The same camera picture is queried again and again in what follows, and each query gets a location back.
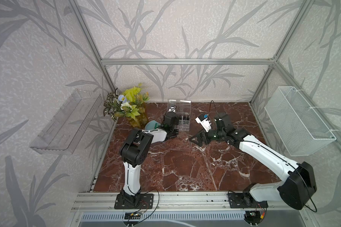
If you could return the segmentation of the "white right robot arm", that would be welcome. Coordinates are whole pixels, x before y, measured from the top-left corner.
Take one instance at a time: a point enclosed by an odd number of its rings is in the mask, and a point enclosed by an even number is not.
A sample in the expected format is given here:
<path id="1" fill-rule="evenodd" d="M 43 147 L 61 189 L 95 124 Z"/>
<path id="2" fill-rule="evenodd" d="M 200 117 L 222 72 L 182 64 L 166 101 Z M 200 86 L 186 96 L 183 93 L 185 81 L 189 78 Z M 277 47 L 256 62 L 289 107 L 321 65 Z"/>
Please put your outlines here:
<path id="1" fill-rule="evenodd" d="M 286 158 L 245 128 L 234 127 L 226 113 L 216 115 L 215 129 L 211 126 L 208 114 L 199 115 L 196 122 L 203 129 L 190 137 L 190 142 L 202 147 L 212 141 L 224 141 L 261 162 L 280 179 L 276 183 L 251 184 L 242 193 L 229 192 L 231 207 L 241 205 L 252 208 L 268 201 L 283 201 L 289 207 L 301 210 L 312 200 L 317 187 L 314 170 L 309 163 L 298 163 Z"/>

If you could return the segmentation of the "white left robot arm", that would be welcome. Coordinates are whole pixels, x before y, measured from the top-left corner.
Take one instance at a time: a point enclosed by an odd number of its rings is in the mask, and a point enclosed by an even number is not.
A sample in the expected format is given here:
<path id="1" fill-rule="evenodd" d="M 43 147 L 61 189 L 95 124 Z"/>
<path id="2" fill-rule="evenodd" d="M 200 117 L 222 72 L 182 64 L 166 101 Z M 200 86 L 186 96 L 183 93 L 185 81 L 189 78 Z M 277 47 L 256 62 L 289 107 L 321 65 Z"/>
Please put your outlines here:
<path id="1" fill-rule="evenodd" d="M 135 207 L 141 200 L 140 171 L 151 144 L 164 142 L 178 135 L 175 128 L 179 124 L 179 115 L 168 111 L 162 123 L 148 122 L 143 130 L 134 128 L 120 149 L 125 169 L 125 183 L 119 194 L 120 201 L 126 206 Z"/>

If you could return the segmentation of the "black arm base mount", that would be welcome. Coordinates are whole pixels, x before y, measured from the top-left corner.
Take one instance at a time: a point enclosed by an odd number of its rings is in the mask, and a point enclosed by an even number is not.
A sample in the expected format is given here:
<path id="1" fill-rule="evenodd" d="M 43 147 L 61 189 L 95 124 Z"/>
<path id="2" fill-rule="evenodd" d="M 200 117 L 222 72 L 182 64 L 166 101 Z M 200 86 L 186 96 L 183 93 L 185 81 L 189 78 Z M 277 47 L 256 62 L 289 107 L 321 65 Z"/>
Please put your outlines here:
<path id="1" fill-rule="evenodd" d="M 130 209 L 152 209 L 154 202 L 154 194 L 136 194 L 135 196 L 118 194 L 115 200 L 114 209 L 130 210 Z"/>

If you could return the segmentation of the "clear acrylic lipstick organizer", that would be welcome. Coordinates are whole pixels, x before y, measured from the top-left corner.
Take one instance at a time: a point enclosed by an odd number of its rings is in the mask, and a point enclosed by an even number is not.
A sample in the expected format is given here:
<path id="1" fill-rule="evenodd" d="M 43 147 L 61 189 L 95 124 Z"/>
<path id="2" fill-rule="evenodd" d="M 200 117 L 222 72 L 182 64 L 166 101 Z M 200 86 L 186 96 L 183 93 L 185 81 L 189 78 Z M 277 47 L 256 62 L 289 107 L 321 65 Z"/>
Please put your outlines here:
<path id="1" fill-rule="evenodd" d="M 168 111 L 175 112 L 179 117 L 179 124 L 176 129 L 179 131 L 189 131 L 190 120 L 180 120 L 180 115 L 191 115 L 191 100 L 168 99 Z"/>

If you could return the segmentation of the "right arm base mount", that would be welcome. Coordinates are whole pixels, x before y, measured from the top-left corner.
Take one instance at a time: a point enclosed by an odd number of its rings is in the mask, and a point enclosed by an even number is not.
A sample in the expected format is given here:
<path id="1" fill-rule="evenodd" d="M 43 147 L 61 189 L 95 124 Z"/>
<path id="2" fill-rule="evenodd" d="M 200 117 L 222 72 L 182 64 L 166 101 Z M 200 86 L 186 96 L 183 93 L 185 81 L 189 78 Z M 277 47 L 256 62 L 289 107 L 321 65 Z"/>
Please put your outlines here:
<path id="1" fill-rule="evenodd" d="M 267 201 L 258 202 L 252 198 L 248 193 L 235 193 L 229 191 L 227 193 L 230 208 L 232 209 L 254 209 L 254 208 L 268 208 Z"/>

